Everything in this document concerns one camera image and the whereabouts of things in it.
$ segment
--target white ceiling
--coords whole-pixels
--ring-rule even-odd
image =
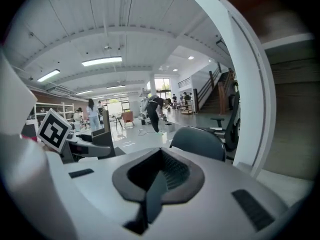
[[[139,90],[152,71],[179,74],[209,57],[231,63],[216,46],[219,39],[194,0],[27,0],[11,24],[4,51],[24,71],[17,71],[21,78],[32,76],[35,82],[59,69],[50,82],[75,93],[92,88],[99,93],[114,83]],[[195,59],[188,60],[190,55]],[[122,56],[122,62],[81,64],[110,56]],[[29,85],[44,90],[54,86],[33,82]]]

